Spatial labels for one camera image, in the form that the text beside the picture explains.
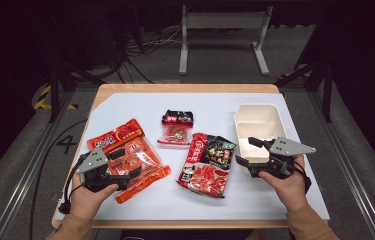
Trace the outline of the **small black-red snack packet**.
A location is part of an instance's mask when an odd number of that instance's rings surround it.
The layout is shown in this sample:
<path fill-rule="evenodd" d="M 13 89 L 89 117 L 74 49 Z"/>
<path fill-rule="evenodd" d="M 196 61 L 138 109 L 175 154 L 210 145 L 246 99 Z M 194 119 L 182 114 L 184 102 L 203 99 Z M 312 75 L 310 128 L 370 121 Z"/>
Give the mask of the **small black-red snack packet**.
<path fill-rule="evenodd" d="M 191 111 L 167 110 L 162 116 L 162 135 L 160 144 L 189 145 L 194 115 Z"/>

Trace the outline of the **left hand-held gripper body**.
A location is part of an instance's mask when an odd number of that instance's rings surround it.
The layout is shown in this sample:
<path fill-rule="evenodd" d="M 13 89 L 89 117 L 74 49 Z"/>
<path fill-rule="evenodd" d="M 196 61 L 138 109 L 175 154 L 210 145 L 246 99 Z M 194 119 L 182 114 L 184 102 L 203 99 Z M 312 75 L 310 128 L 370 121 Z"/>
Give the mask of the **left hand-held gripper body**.
<path fill-rule="evenodd" d="M 117 184 L 120 190 L 126 190 L 130 177 L 112 175 L 109 170 L 111 161 L 101 148 L 93 149 L 76 169 L 81 183 L 92 192 L 98 192 L 112 184 Z"/>

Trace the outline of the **person's left hand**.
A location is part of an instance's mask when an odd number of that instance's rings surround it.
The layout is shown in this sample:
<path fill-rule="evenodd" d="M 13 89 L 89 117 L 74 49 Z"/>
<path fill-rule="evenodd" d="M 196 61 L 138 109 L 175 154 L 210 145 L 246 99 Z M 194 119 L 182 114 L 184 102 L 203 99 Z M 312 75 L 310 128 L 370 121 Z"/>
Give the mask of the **person's left hand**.
<path fill-rule="evenodd" d="M 92 220 L 100 209 L 101 204 L 119 189 L 117 184 L 112 184 L 99 192 L 91 192 L 80 186 L 71 195 L 70 214 L 82 219 Z"/>

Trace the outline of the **aluminium floor rail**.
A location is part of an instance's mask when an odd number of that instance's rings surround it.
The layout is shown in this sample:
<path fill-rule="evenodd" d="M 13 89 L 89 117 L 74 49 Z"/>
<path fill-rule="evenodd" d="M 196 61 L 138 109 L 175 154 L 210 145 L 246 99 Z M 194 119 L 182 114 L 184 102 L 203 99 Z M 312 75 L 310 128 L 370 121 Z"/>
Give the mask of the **aluminium floor rail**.
<path fill-rule="evenodd" d="M 63 93 L 62 99 L 58 103 L 59 110 L 54 120 L 52 120 L 52 116 L 49 116 L 43 128 L 33 127 L 30 130 L 31 133 L 38 134 L 39 139 L 31 141 L 33 147 L 30 148 L 30 153 L 27 155 L 28 162 L 23 166 L 22 173 L 15 177 L 17 182 L 12 187 L 11 196 L 5 200 L 6 207 L 0 215 L 0 240 L 5 239 L 5 235 L 9 231 L 34 179 L 39 173 L 40 165 L 46 156 L 46 150 L 51 146 L 51 139 L 73 95 L 73 92 Z"/>
<path fill-rule="evenodd" d="M 322 101 L 319 99 L 318 94 L 310 93 L 309 99 L 312 102 L 312 105 L 315 107 L 318 117 L 322 122 L 331 144 L 333 145 L 334 151 L 336 152 L 338 165 L 340 166 L 342 174 L 346 179 L 346 182 L 371 232 L 371 235 L 375 240 L 375 208 L 369 199 L 368 193 L 354 170 L 350 159 L 342 146 L 341 140 L 337 135 L 337 132 L 332 124 L 326 120 L 322 110 Z"/>

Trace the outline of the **large orange-red food packet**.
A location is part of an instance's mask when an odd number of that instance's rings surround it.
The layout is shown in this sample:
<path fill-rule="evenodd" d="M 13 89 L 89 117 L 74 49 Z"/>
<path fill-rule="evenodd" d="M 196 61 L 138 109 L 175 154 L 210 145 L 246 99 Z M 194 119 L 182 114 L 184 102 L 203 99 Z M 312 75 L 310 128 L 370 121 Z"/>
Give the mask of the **large orange-red food packet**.
<path fill-rule="evenodd" d="M 121 175 L 124 170 L 142 167 L 139 176 L 130 178 L 126 190 L 119 189 L 120 193 L 115 197 L 118 204 L 125 203 L 154 182 L 171 173 L 171 168 L 161 162 L 136 119 L 130 119 L 109 132 L 88 139 L 87 146 L 90 150 L 101 148 L 105 154 L 121 148 L 125 150 L 123 157 L 112 160 L 109 164 L 112 175 Z"/>

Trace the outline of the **wooden table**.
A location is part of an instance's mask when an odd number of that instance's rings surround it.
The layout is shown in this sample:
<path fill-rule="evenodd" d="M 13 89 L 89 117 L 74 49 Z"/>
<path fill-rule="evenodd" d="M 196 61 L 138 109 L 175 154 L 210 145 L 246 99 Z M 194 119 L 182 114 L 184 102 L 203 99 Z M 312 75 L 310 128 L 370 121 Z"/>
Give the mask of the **wooden table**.
<path fill-rule="evenodd" d="M 279 93 L 272 84 L 105 84 L 97 92 L 91 112 L 114 93 Z M 219 229 L 219 228 L 128 228 L 128 229 Z"/>

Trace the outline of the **red and black seasoning packet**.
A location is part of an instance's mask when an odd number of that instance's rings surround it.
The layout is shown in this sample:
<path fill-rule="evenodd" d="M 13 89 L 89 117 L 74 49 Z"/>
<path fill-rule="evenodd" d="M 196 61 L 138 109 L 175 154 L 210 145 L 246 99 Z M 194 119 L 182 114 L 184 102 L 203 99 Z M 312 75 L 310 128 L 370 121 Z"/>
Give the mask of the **red and black seasoning packet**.
<path fill-rule="evenodd" d="M 221 136 L 195 133 L 177 183 L 201 195 L 224 198 L 236 147 Z"/>

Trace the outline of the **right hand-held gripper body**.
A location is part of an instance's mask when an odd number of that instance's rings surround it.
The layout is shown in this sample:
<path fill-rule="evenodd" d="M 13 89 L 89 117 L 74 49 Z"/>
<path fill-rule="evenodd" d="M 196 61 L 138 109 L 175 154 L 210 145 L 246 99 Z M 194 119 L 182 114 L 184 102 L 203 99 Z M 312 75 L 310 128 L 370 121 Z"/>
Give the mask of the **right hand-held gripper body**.
<path fill-rule="evenodd" d="M 279 179 L 286 179 L 294 171 L 305 173 L 295 166 L 295 157 L 302 154 L 315 153 L 316 149 L 308 145 L 293 141 L 285 137 L 277 137 L 271 141 L 272 146 L 266 149 L 269 152 L 269 160 L 266 163 L 256 163 L 259 173 L 265 171 Z"/>

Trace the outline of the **grey metal stand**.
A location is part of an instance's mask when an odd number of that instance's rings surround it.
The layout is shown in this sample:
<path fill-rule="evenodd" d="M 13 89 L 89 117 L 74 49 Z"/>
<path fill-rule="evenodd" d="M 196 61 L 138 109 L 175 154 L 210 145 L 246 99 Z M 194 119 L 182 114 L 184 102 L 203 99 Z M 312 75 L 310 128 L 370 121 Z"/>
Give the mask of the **grey metal stand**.
<path fill-rule="evenodd" d="M 179 60 L 179 74 L 186 75 L 188 67 L 188 30 L 189 29 L 257 29 L 258 38 L 251 44 L 260 72 L 269 75 L 262 52 L 263 42 L 269 27 L 273 7 L 257 12 L 190 12 L 187 6 L 182 8 L 181 33 L 182 44 Z"/>

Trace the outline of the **black tripod stand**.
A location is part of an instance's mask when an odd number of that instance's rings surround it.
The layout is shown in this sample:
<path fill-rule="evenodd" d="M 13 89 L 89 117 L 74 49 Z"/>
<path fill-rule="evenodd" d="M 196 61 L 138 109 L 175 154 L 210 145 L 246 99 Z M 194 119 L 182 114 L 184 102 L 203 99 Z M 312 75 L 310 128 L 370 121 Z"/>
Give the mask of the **black tripod stand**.
<path fill-rule="evenodd" d="M 317 61 L 294 71 L 289 75 L 281 75 L 275 85 L 280 88 L 305 74 L 309 77 L 304 83 L 307 92 L 315 92 L 323 85 L 322 113 L 327 122 L 331 122 L 331 96 L 333 87 L 333 70 L 330 61 Z"/>
<path fill-rule="evenodd" d="M 66 91 L 73 91 L 76 88 L 75 78 L 72 73 L 75 72 L 84 79 L 101 86 L 104 81 L 83 71 L 74 65 L 62 60 L 54 60 L 49 66 L 49 84 L 51 86 L 51 117 L 49 122 L 53 123 L 62 109 L 59 98 L 59 86 L 62 85 Z"/>

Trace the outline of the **yellow-black hazard tape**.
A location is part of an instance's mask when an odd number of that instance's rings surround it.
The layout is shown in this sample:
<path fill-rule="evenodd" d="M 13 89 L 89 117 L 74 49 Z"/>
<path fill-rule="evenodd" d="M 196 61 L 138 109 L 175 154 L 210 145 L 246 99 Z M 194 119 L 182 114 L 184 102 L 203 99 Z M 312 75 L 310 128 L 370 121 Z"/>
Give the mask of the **yellow-black hazard tape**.
<path fill-rule="evenodd" d="M 51 86 L 49 84 L 46 84 L 41 91 L 36 103 L 34 104 L 35 109 L 45 109 L 45 110 L 51 110 L 52 105 L 46 103 L 46 98 L 48 94 L 51 92 Z"/>

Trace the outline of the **cream divided lunch box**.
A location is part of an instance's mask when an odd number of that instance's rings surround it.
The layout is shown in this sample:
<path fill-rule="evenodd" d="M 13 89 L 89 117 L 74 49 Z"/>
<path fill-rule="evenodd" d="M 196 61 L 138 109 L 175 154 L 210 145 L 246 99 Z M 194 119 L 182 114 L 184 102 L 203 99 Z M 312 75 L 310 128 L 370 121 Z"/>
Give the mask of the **cream divided lunch box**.
<path fill-rule="evenodd" d="M 272 104 L 243 104 L 234 115 L 239 155 L 250 163 L 267 163 L 269 152 L 249 143 L 248 138 L 271 141 L 288 137 L 278 108 Z"/>

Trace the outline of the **person's right hand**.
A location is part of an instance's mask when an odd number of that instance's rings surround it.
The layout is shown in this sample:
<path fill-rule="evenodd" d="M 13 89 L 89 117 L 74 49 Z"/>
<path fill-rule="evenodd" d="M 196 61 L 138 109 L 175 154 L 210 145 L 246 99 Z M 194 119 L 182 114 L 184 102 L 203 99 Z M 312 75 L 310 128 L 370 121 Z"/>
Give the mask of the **person's right hand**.
<path fill-rule="evenodd" d="M 308 205 L 305 193 L 305 178 L 300 172 L 294 171 L 286 179 L 278 179 L 265 171 L 261 171 L 259 176 L 274 188 L 288 212 Z"/>

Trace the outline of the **white table mat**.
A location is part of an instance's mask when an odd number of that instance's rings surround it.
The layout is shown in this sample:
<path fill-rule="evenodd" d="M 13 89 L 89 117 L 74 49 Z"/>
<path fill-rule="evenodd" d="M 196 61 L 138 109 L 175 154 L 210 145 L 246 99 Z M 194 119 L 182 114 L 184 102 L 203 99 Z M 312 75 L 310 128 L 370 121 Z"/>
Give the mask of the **white table mat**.
<path fill-rule="evenodd" d="M 171 173 L 123 204 L 106 199 L 95 217 L 97 227 L 110 228 L 276 228 L 286 225 L 286 208 L 273 188 L 250 176 L 234 163 L 224 198 L 200 195 L 176 182 L 187 158 L 185 147 L 163 146 L 161 118 L 167 110 L 187 110 L 194 115 L 193 129 L 222 136 L 237 145 L 234 115 L 243 104 L 272 104 L 278 108 L 289 139 L 298 134 L 284 97 L 279 93 L 114 93 L 90 114 L 80 150 L 87 140 L 130 119 L 136 119 L 147 139 Z"/>

